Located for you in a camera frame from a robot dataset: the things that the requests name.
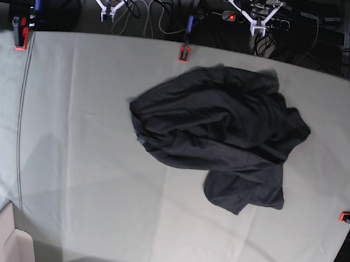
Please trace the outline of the red black clamp middle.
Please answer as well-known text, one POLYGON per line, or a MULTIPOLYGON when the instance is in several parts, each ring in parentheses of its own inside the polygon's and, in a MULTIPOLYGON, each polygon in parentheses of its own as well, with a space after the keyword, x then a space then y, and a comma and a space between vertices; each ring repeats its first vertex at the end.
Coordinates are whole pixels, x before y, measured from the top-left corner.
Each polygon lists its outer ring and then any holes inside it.
POLYGON ((180 62, 185 63, 188 60, 189 52, 190 52, 190 47, 186 45, 182 45, 182 47, 180 48, 180 53, 178 55, 178 60, 180 62))

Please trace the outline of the red black clamp left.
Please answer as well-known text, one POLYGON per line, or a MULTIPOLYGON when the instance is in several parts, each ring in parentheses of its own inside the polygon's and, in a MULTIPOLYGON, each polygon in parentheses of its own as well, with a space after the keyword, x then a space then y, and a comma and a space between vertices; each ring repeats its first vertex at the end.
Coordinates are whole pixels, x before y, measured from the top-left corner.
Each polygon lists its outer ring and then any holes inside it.
POLYGON ((26 17, 13 17, 12 27, 14 31, 15 49, 24 51, 27 46, 28 23, 26 17))

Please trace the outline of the light green table cloth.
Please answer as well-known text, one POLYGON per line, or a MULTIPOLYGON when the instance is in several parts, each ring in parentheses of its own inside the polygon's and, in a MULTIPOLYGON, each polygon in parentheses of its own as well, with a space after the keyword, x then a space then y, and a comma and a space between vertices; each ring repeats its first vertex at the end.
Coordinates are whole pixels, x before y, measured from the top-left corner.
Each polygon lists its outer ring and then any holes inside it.
POLYGON ((36 262, 333 262, 349 226, 350 81, 249 55, 89 33, 0 31, 0 206, 36 262), (167 167, 136 140, 129 103, 189 69, 274 72, 311 128, 284 168, 282 210, 235 216, 203 171, 167 167))

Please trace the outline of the black t-shirt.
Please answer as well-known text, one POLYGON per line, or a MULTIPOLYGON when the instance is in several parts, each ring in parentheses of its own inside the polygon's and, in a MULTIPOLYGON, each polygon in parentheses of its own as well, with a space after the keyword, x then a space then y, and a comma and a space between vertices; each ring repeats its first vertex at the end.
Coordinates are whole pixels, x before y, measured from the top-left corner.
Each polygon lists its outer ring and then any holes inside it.
POLYGON ((282 209, 283 165, 310 135, 288 107, 274 73, 199 67, 130 103, 145 150, 179 169, 205 170, 204 195, 239 214, 247 205, 282 209))

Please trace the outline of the black round bag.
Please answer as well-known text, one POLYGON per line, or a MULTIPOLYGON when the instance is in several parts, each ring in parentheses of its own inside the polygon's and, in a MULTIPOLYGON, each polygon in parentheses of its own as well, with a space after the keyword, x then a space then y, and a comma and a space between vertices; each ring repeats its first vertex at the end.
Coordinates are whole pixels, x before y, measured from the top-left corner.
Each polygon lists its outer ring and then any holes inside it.
POLYGON ((82 12, 80 0, 49 0, 46 30, 68 32, 75 29, 82 12))

